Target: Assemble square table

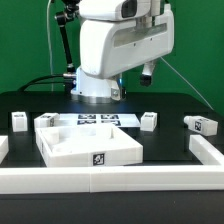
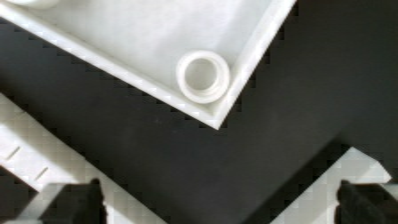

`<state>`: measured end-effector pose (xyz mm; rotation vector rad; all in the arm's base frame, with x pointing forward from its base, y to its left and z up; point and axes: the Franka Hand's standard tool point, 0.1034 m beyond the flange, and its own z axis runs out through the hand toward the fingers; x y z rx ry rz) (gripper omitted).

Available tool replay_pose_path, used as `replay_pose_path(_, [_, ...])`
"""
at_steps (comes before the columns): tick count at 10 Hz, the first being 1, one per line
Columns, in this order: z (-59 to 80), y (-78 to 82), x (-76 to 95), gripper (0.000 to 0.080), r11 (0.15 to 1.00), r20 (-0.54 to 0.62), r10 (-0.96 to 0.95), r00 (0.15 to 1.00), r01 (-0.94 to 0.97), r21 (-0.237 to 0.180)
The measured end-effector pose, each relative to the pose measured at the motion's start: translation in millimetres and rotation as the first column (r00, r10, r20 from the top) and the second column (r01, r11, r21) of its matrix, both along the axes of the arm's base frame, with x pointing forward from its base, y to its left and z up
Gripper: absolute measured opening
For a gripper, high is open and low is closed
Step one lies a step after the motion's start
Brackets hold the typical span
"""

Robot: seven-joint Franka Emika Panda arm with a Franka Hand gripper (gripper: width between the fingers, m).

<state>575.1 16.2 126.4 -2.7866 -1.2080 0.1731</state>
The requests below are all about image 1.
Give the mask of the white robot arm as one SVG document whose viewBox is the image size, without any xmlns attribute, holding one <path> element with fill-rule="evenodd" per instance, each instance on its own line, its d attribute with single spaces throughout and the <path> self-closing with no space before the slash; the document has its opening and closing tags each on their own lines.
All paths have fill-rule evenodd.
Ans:
<svg viewBox="0 0 224 224">
<path fill-rule="evenodd" d="M 162 0 L 81 0 L 80 62 L 72 97 L 110 103 L 125 96 L 122 73 L 141 66 L 149 86 L 156 60 L 174 46 L 174 15 Z"/>
</svg>

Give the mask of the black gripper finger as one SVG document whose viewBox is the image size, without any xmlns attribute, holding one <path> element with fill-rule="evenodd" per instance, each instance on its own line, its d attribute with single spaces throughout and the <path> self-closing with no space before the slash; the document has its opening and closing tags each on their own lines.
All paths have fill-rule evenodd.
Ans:
<svg viewBox="0 0 224 224">
<path fill-rule="evenodd" d="M 154 61 L 149 61 L 144 64 L 142 74 L 140 75 L 140 84 L 142 86 L 148 87 L 151 85 L 154 68 Z"/>
</svg>

